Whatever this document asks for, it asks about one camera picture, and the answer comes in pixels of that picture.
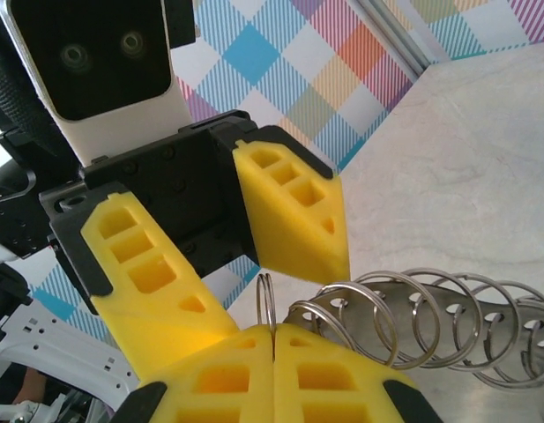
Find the plaid pattern wall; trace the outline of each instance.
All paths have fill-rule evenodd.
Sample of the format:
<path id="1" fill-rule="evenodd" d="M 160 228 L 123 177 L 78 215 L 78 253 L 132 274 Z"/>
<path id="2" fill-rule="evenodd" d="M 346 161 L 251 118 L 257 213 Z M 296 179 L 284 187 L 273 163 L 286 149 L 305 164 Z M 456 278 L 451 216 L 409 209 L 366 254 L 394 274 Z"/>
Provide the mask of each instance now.
<path id="1" fill-rule="evenodd" d="M 383 0 L 433 63 L 544 41 L 544 0 Z"/>
<path id="2" fill-rule="evenodd" d="M 413 83 L 347 0 L 194 3 L 201 37 L 173 50 L 172 62 L 196 121 L 247 110 L 258 125 L 281 126 L 341 170 Z M 87 312 L 51 253 L 31 260 L 49 270 L 29 281 L 34 297 L 108 341 L 107 328 Z M 231 287 L 225 307 L 258 271 L 245 257 L 228 268 L 242 282 Z"/>

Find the camera lens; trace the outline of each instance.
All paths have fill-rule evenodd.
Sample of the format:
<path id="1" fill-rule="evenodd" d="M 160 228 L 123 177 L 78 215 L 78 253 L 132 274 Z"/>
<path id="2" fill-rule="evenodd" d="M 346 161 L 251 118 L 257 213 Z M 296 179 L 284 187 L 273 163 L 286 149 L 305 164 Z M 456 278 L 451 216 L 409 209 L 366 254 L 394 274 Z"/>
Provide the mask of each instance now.
<path id="1" fill-rule="evenodd" d="M 63 65 L 68 70 L 76 73 L 82 73 L 89 71 L 91 67 L 91 61 L 87 50 L 79 44 L 68 44 L 62 49 L 60 53 Z"/>
<path id="2" fill-rule="evenodd" d="M 130 31 L 121 39 L 121 50 L 130 58 L 139 58 L 145 52 L 145 42 L 140 33 Z"/>

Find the white camera housing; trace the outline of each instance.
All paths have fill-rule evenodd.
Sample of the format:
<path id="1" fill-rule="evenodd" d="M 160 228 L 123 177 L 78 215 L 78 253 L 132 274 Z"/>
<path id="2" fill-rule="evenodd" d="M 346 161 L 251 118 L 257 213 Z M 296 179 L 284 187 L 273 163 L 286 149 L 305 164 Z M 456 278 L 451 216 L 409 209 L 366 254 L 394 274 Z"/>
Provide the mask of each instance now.
<path id="1" fill-rule="evenodd" d="M 162 0 L 0 0 L 0 15 L 83 166 L 191 124 Z"/>

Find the black camera face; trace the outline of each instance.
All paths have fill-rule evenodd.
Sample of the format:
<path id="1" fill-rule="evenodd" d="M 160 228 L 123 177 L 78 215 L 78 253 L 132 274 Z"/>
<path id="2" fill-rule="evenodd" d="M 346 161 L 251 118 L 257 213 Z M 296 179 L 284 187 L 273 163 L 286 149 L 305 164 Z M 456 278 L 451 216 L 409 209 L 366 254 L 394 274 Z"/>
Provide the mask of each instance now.
<path id="1" fill-rule="evenodd" d="M 160 0 L 11 0 L 11 14 L 63 119 L 86 119 L 170 87 Z"/>

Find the marble countertop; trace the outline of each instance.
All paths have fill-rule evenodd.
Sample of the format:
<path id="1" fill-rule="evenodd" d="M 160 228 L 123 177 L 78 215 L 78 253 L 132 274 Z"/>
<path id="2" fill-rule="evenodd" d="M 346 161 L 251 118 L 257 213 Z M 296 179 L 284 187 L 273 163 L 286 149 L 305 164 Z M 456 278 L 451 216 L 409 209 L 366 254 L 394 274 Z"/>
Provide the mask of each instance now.
<path id="1" fill-rule="evenodd" d="M 342 180 L 353 278 L 427 266 L 544 293 L 544 44 L 430 67 Z M 272 275 L 280 321 L 318 289 Z M 229 311 L 242 327 L 256 322 L 255 284 Z"/>

